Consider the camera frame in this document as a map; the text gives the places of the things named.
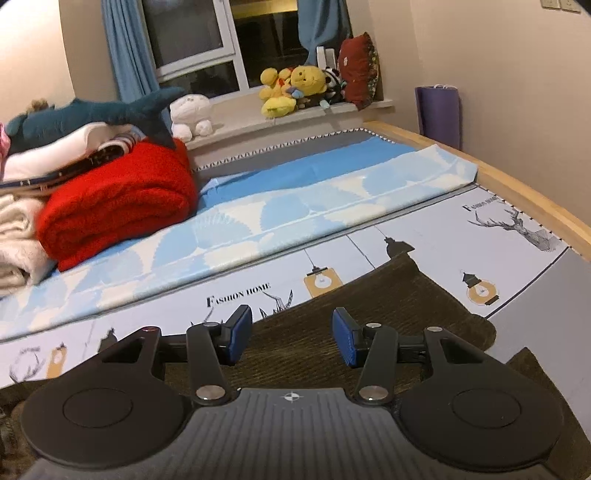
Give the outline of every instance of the folded red blanket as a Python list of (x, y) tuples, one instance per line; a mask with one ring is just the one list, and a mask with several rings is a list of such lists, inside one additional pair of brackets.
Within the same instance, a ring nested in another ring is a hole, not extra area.
[(187, 148), (140, 142), (131, 153), (67, 182), (41, 212), (37, 237), (60, 271), (123, 240), (185, 220), (197, 205)]

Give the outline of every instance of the shark plush toy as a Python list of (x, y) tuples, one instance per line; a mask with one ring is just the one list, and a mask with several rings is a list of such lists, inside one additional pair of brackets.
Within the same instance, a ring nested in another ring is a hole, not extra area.
[(169, 87), (149, 93), (131, 103), (87, 102), (75, 98), (63, 108), (23, 113), (6, 125), (6, 134), (10, 138), (8, 155), (44, 147), (92, 122), (135, 125), (152, 142), (175, 148), (160, 113), (183, 95), (184, 89)]

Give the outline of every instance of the blue grip pad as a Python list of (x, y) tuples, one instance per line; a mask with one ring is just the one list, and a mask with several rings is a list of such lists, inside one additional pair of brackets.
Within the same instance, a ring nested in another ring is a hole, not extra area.
[(235, 314), (237, 313), (240, 314), (240, 317), (232, 328), (230, 345), (228, 346), (229, 360), (232, 365), (240, 360), (252, 333), (252, 310), (247, 308), (241, 312), (236, 311)]
[(339, 347), (345, 364), (349, 367), (356, 367), (357, 350), (355, 349), (355, 340), (353, 331), (345, 316), (349, 317), (349, 314), (344, 309), (334, 310), (332, 321), (333, 339), (335, 339), (336, 345)]

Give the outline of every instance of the wall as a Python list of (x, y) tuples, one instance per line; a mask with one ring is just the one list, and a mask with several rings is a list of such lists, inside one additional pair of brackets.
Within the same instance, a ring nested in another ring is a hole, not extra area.
[(460, 89), (464, 150), (591, 224), (587, 13), (540, 0), (410, 2), (423, 82)]
[(33, 99), (65, 105), (74, 97), (58, 0), (10, 0), (0, 8), (0, 32), (0, 121)]
[(378, 50), (384, 98), (395, 105), (382, 119), (418, 132), (414, 88), (423, 73), (410, 0), (348, 0), (347, 8), (353, 35), (366, 31)]
[(61, 30), (77, 97), (95, 102), (117, 99), (100, 0), (59, 0)]

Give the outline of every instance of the round black base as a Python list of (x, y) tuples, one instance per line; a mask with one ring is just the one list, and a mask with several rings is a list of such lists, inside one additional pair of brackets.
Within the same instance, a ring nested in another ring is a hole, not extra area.
[(22, 412), (27, 440), (41, 456), (83, 469), (128, 465), (161, 450), (181, 427), (183, 400), (137, 373), (132, 364), (105, 363), (49, 383)]
[(408, 438), (428, 455), (472, 471), (509, 471), (542, 460), (562, 428), (556, 399), (508, 370), (457, 367), (403, 395), (398, 417)]

